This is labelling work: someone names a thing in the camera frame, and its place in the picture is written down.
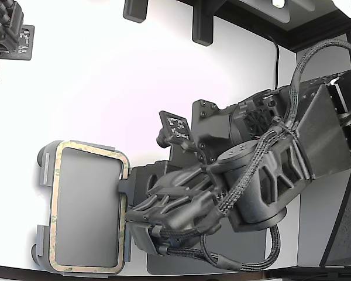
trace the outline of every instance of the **metal bracket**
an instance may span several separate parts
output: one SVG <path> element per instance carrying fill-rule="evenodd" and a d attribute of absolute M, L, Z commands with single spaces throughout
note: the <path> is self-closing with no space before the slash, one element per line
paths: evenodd
<path fill-rule="evenodd" d="M 196 0 L 192 19 L 192 41 L 203 46 L 213 43 L 214 14 L 227 0 Z M 123 17 L 142 23 L 147 17 L 148 0 L 125 0 Z"/>
<path fill-rule="evenodd" d="M 192 41 L 203 46 L 213 43 L 214 14 L 226 0 L 197 0 L 192 19 Z"/>
<path fill-rule="evenodd" d="M 148 0 L 125 0 L 123 17 L 133 22 L 142 23 L 147 17 Z"/>

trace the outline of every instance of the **mounting bracket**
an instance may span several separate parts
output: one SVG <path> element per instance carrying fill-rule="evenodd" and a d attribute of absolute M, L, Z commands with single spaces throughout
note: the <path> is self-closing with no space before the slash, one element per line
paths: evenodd
<path fill-rule="evenodd" d="M 213 43 L 214 14 L 227 0 L 196 0 L 192 19 L 192 41 L 203 46 Z M 148 0 L 125 0 L 123 17 L 142 23 L 147 17 Z"/>
<path fill-rule="evenodd" d="M 213 43 L 214 14 L 226 0 L 197 0 L 192 19 L 192 41 L 203 46 Z"/>

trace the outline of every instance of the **black power cord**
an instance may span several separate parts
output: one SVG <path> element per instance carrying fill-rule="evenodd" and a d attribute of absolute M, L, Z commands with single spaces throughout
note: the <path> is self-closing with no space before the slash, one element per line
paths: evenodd
<path fill-rule="evenodd" d="M 275 69 L 275 78 L 274 78 L 274 89 L 278 89 L 278 65 L 280 63 L 280 47 L 278 46 L 277 42 L 271 37 L 270 35 L 267 35 L 267 37 L 273 42 L 273 44 L 276 47 L 276 69 Z"/>

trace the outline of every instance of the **white surface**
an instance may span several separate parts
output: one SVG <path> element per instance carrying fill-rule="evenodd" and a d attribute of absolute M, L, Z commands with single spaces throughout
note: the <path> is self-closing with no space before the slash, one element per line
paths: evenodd
<path fill-rule="evenodd" d="M 214 44 L 204 47 L 191 40 L 190 6 L 150 0 L 137 24 L 124 20 L 123 3 L 20 2 L 36 30 L 32 61 L 0 61 L 1 266 L 37 269 L 30 249 L 50 204 L 50 190 L 38 185 L 42 146 L 76 139 L 115 146 L 132 166 L 153 163 L 168 158 L 156 144 L 159 111 L 191 122 L 195 100 L 224 108 L 273 86 L 271 42 L 215 19 Z M 295 64 L 281 49 L 280 85 Z M 121 274 L 146 274 L 146 254 L 133 246 Z"/>
<path fill-rule="evenodd" d="M 351 0 L 333 0 L 334 5 L 351 18 Z"/>

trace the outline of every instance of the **light fixture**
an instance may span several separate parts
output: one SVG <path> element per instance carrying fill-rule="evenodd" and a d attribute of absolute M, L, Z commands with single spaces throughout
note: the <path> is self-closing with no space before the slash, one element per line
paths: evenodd
<path fill-rule="evenodd" d="M 280 9 L 285 7 L 285 0 L 271 0 L 271 3 L 273 4 L 273 6 Z"/>
<path fill-rule="evenodd" d="M 333 0 L 334 5 L 351 18 L 351 0 Z"/>

